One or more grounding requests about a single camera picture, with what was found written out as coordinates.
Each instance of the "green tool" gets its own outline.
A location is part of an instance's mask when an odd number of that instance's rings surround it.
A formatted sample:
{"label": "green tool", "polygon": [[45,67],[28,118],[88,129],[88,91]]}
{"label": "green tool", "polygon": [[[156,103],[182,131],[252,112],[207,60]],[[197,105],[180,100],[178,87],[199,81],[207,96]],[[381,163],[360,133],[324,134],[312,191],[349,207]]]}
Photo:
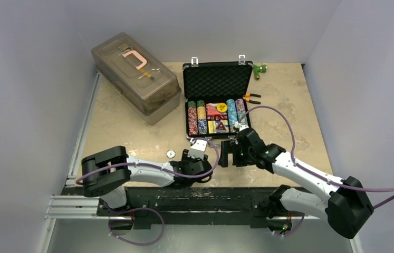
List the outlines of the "green tool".
{"label": "green tool", "polygon": [[259,80],[259,78],[261,78],[259,76],[259,72],[265,73],[266,72],[266,65],[265,64],[263,64],[261,66],[254,65],[253,71],[254,71],[254,79]]}

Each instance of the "case latch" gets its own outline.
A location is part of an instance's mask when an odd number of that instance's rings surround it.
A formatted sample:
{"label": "case latch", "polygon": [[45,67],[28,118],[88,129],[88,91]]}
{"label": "case latch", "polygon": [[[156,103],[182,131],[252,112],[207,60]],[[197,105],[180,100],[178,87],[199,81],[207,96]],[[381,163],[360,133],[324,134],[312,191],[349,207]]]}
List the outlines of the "case latch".
{"label": "case latch", "polygon": [[240,54],[239,55],[239,65],[245,65],[246,61],[245,61],[245,55],[244,54]]}
{"label": "case latch", "polygon": [[191,57],[190,58],[190,65],[192,67],[198,67],[198,57]]}

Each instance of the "beige table surface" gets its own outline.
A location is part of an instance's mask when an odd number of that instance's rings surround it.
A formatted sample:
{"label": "beige table surface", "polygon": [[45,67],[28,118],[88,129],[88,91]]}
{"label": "beige table surface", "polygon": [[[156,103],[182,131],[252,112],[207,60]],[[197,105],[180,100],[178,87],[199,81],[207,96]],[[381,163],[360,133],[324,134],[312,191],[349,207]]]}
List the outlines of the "beige table surface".
{"label": "beige table surface", "polygon": [[[182,64],[165,63],[178,77],[183,90]],[[269,105],[280,110],[293,127],[296,136],[296,152],[298,159],[328,173],[332,173],[329,159],[321,136],[320,127],[313,109],[304,73],[299,63],[267,63],[267,72],[261,73],[256,81],[251,77],[248,93],[261,94],[257,99],[262,105]],[[86,138],[82,158],[116,145],[126,147],[127,153],[142,160],[166,162],[166,151],[175,150],[181,157],[183,149],[189,148],[186,139],[184,95],[180,105],[153,126],[148,125],[128,106],[128,102],[103,78],[91,118],[91,125]],[[257,109],[250,114],[254,128],[266,144],[276,143],[287,150],[291,148],[289,130],[284,120],[269,109]],[[206,149],[209,162],[214,164],[215,152]],[[296,184],[286,178],[270,174],[255,166],[236,168],[218,167],[213,178],[204,186],[279,186]],[[128,182],[128,186],[148,186],[152,184]]]}

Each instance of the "wall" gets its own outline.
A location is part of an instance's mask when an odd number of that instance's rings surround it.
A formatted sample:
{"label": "wall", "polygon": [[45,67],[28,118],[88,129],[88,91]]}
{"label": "wall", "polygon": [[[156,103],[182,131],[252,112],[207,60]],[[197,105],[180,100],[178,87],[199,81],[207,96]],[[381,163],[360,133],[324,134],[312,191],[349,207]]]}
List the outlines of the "wall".
{"label": "wall", "polygon": [[63,1],[0,1],[0,252],[34,252],[93,76]]}
{"label": "wall", "polygon": [[[342,1],[305,74],[334,173],[394,187],[394,1]],[[394,252],[394,201],[360,233],[365,252]]]}
{"label": "wall", "polygon": [[341,0],[66,0],[88,50],[126,32],[161,61],[305,62]]}

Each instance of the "pliers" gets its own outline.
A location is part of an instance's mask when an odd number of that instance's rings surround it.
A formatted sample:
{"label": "pliers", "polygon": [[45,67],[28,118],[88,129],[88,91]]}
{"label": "pliers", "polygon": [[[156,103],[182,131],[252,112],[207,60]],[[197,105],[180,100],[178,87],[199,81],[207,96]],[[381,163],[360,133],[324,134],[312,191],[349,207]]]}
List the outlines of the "pliers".
{"label": "pliers", "polygon": [[249,102],[249,103],[251,103],[251,104],[261,104],[259,101],[250,100],[250,99],[249,99],[250,96],[255,96],[256,98],[261,98],[261,97],[262,97],[262,96],[259,95],[259,94],[246,93],[245,96],[243,97],[243,99],[244,99],[246,102]]}

